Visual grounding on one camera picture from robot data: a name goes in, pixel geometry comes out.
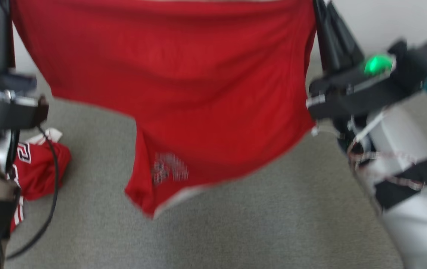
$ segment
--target red jersey on floor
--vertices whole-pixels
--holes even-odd
[[[314,125],[309,0],[16,0],[12,11],[54,96],[136,120],[125,192],[149,216],[253,172]]]
[[[71,160],[71,153],[68,147],[58,143],[63,135],[60,131],[49,128],[45,133],[53,143],[56,153],[61,187],[61,179]],[[55,171],[53,153],[43,135],[18,143],[12,174],[8,175],[21,188],[21,197],[11,222],[11,232],[24,220],[25,200],[34,201],[54,192]]]

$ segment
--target black cable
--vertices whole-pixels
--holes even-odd
[[[9,1],[2,1],[0,0],[0,7],[3,13],[6,15],[6,17],[9,16]]]
[[[3,245],[2,245],[2,242],[0,240],[0,264],[3,264],[4,260],[5,260],[5,257],[4,257],[4,252],[3,252]]]
[[[16,160],[16,150],[18,148],[18,142],[19,130],[11,130],[11,143],[7,154],[6,167],[4,167],[6,172],[9,172],[12,169],[14,160]]]
[[[48,138],[48,136],[46,135],[46,133],[44,132],[44,130],[41,129],[40,126],[38,126],[38,130],[42,133],[42,135],[46,139],[46,142],[48,143],[49,148],[51,150],[51,153],[53,154],[54,170],[55,170],[53,204],[51,206],[51,211],[49,212],[49,216],[48,216],[46,222],[41,227],[41,229],[39,229],[38,233],[36,233],[36,235],[34,235],[34,237],[24,247],[22,247],[21,249],[15,251],[13,254],[7,256],[6,259],[14,259],[14,258],[16,258],[16,257],[24,254],[30,248],[32,248],[34,246],[34,244],[36,244],[39,241],[39,239],[44,235],[44,233],[48,229],[48,226],[50,225],[51,220],[53,219],[54,210],[56,209],[56,202],[57,202],[57,199],[58,199],[58,189],[59,189],[59,166],[58,166],[58,158],[56,156],[56,152],[54,151],[53,143]]]

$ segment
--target jersey number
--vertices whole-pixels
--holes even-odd
[[[18,143],[18,158],[25,163],[31,163],[29,143]]]

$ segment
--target wire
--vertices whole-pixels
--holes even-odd
[[[9,167],[13,167],[14,160],[16,159],[16,150],[18,149],[18,141],[19,141],[19,131],[12,130],[11,142],[10,142],[9,152],[7,155],[8,159],[6,160],[6,167],[4,167],[4,170],[6,172],[9,171]]]
[[[5,260],[5,257],[4,257],[4,252],[3,252],[3,245],[2,245],[1,240],[0,240],[0,264],[3,264],[4,260]]]
[[[368,160],[375,160],[380,157],[402,158],[402,159],[408,160],[413,165],[417,163],[416,158],[412,157],[407,153],[402,153],[402,152],[384,153],[384,152],[364,152],[363,151],[360,154],[352,153],[352,150],[355,147],[355,145],[358,144],[358,141],[361,141],[365,136],[367,136],[386,117],[387,111],[388,111],[387,108],[383,109],[369,124],[366,125],[364,129],[362,129],[362,131],[360,131],[355,136],[355,138],[352,140],[352,142],[348,146],[348,150],[346,151],[346,153],[348,158],[350,159],[351,171],[356,178],[359,178],[358,171],[360,170],[360,165],[362,163]],[[410,187],[410,189],[413,189],[415,191],[421,191],[421,189],[425,187],[424,182],[418,182],[417,180],[405,179],[403,177],[395,177],[395,176],[382,174],[382,173],[375,173],[375,172],[369,172],[369,175],[382,177],[383,180],[386,180],[388,182],[391,182],[399,186]]]
[[[24,254],[26,251],[31,249],[38,241],[39,239],[44,235],[46,230],[48,229],[48,226],[51,224],[51,220],[53,219],[54,211],[56,209],[56,202],[58,199],[58,190],[59,190],[59,165],[58,165],[58,158],[56,156],[56,152],[54,151],[54,146],[51,140],[46,135],[45,131],[41,129],[40,126],[38,126],[38,130],[42,133],[44,138],[46,139],[46,142],[49,145],[49,148],[51,150],[51,153],[53,155],[54,160],[54,172],[55,172],[55,178],[54,178],[54,194],[53,194],[53,204],[51,205],[51,211],[49,212],[49,216],[44,223],[44,225],[39,229],[38,233],[34,235],[34,237],[26,244],[24,247],[20,248],[19,250],[15,251],[13,254],[7,256],[6,259],[14,259],[16,257],[19,257],[20,255]]]

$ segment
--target white cable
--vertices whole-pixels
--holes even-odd
[[[384,119],[385,114],[385,110],[379,112],[379,114],[377,114],[377,116],[374,117],[374,119],[355,136],[355,141],[361,141],[365,136],[367,136]]]
[[[317,136],[320,132],[332,133],[336,138],[341,138],[341,133],[332,126],[315,126],[311,129],[311,135]]]

